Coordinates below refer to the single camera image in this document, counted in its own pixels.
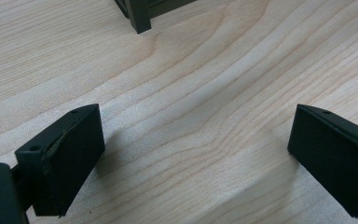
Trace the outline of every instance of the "light wood surface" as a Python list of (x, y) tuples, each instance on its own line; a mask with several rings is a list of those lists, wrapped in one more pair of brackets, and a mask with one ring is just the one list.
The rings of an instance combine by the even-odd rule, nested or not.
[(102, 112), (67, 216), (32, 223), (358, 223), (286, 150), (296, 104), (358, 124), (358, 0), (199, 0), (152, 25), (113, 0), (0, 1), (0, 161)]

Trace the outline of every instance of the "black clamp jaw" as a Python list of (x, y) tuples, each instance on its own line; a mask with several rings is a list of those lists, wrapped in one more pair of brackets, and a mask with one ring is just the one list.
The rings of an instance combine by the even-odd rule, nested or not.
[(28, 223), (37, 216), (64, 216), (104, 152), (98, 105), (72, 110), (24, 144), (11, 170), (0, 163), (0, 223)]
[(356, 124), (330, 111), (299, 105), (288, 150), (352, 217), (358, 217)]
[(137, 34), (150, 30), (150, 19), (197, 0), (115, 0)]

